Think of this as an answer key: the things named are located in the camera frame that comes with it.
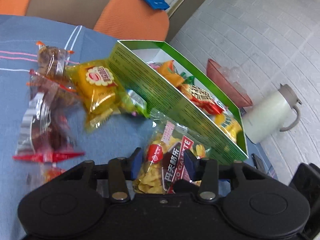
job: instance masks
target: table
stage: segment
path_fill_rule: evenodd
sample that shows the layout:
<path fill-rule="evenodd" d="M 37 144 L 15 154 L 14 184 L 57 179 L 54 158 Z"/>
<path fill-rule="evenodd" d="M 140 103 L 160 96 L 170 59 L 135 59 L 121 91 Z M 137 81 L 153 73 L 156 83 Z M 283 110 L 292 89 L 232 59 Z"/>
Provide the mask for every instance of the table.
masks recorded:
<path fill-rule="evenodd" d="M 16 214 L 17 206 L 36 186 L 28 184 L 27 178 L 36 178 L 40 171 L 37 163 L 12 160 L 28 105 L 28 70 L 37 68 L 36 42 L 39 40 L 72 49 L 75 52 L 70 58 L 72 62 L 105 58 L 116 43 L 115 38 L 82 26 L 36 17 L 0 15 L 0 239 L 18 240 L 24 236 Z M 87 159 L 103 164 L 115 157 L 128 157 L 136 147 L 144 148 L 152 133 L 152 121 L 142 117 L 115 115 L 91 134 L 83 130 L 83 110 L 74 113 L 68 121 L 86 155 L 59 163 L 58 166 L 64 169 Z M 249 149 L 250 154 L 257 154 L 254 146 L 250 145 Z M 221 194 L 225 195 L 229 190 L 227 182 L 220 183 Z"/>

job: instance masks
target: snack package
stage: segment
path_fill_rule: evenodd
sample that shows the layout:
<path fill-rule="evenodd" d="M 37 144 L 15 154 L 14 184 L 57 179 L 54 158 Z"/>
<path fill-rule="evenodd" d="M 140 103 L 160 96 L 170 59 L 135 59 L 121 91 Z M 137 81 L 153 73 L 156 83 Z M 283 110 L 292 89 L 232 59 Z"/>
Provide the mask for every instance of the snack package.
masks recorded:
<path fill-rule="evenodd" d="M 87 110 L 86 129 L 98 128 L 121 107 L 126 90 L 104 60 L 67 66 L 66 73 L 76 87 Z"/>
<path fill-rule="evenodd" d="M 30 94 L 13 158 L 55 163 L 83 155 L 65 117 L 78 102 L 76 95 L 34 70 L 30 70 Z"/>
<path fill-rule="evenodd" d="M 46 46 L 41 41 L 38 41 L 36 44 L 39 46 L 39 68 L 37 72 L 65 87 L 72 88 L 72 82 L 65 74 L 65 66 L 67 65 L 67 59 L 70 57 L 70 54 L 74 52 Z"/>
<path fill-rule="evenodd" d="M 194 85 L 195 84 L 195 76 L 187 76 L 185 72 L 182 72 L 180 76 L 184 79 L 184 84 Z"/>
<path fill-rule="evenodd" d="M 164 62 L 156 71 L 168 80 L 174 87 L 180 86 L 184 79 L 178 73 L 175 72 L 173 60 Z"/>
<path fill-rule="evenodd" d="M 122 108 L 134 116 L 139 114 L 148 117 L 147 102 L 131 89 L 128 89 L 127 93 L 128 94 L 122 99 Z"/>
<path fill-rule="evenodd" d="M 150 117 L 156 124 L 156 130 L 145 150 L 145 161 L 133 186 L 138 193 L 174 193 L 172 188 L 177 180 L 192 182 L 184 166 L 184 151 L 190 149 L 197 158 L 206 157 L 210 151 L 208 139 L 156 109 L 151 110 Z"/>
<path fill-rule="evenodd" d="M 199 87 L 189 84 L 182 84 L 178 87 L 191 102 L 202 109 L 206 114 L 216 115 L 225 111 L 225 106 L 216 97 Z"/>
<path fill-rule="evenodd" d="M 224 111 L 212 117 L 212 121 L 234 142 L 237 143 L 237 133 L 242 131 L 240 124 L 232 114 Z"/>
<path fill-rule="evenodd" d="M 52 163 L 41 163 L 38 169 L 27 175 L 27 185 L 30 187 L 30 191 L 42 186 L 43 184 L 51 181 L 55 177 L 58 177 L 66 170 L 53 166 Z"/>

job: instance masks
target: metal screw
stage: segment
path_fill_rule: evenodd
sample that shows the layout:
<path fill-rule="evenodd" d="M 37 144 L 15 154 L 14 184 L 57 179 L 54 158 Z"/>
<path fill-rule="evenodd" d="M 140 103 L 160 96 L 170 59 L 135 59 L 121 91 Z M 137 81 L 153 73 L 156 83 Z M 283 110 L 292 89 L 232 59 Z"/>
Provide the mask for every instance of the metal screw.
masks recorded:
<path fill-rule="evenodd" d="M 211 191 L 204 191 L 200 193 L 200 198 L 206 199 L 206 200 L 212 200 L 216 197 L 215 193 Z"/>
<path fill-rule="evenodd" d="M 116 200 L 124 200 L 128 197 L 128 195 L 125 192 L 115 192 L 112 194 L 112 197 Z"/>

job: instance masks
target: white thermos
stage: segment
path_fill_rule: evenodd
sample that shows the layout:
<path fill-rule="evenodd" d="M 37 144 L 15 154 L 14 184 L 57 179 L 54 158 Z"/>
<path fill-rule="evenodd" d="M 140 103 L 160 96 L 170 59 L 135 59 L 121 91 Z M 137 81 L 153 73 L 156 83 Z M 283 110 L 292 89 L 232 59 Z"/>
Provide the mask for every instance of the white thermos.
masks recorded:
<path fill-rule="evenodd" d="M 245 134 L 253 143 L 259 143 L 276 130 L 285 132 L 292 129 L 300 121 L 300 111 L 297 103 L 301 104 L 292 88 L 285 84 L 254 106 L 242 118 Z M 292 109 L 297 114 L 296 120 L 288 127 L 283 127 L 285 119 Z"/>

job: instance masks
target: open box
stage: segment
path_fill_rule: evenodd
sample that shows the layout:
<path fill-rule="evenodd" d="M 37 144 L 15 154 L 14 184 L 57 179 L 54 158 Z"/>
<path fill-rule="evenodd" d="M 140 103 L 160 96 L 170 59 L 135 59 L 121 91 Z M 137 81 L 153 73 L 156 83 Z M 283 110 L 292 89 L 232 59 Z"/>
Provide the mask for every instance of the open box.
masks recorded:
<path fill-rule="evenodd" d="M 237 144 L 232 142 L 206 114 L 147 64 L 150 61 L 165 62 L 171 59 L 179 73 L 195 76 L 196 86 L 215 95 L 227 106 L 243 128 L 236 105 L 205 74 L 166 42 L 118 41 L 108 58 L 108 64 L 124 87 L 135 90 L 147 101 L 149 110 L 155 107 L 176 122 L 207 136 L 213 149 L 210 158 L 218 160 L 220 164 L 248 158 L 243 131 L 237 135 Z"/>

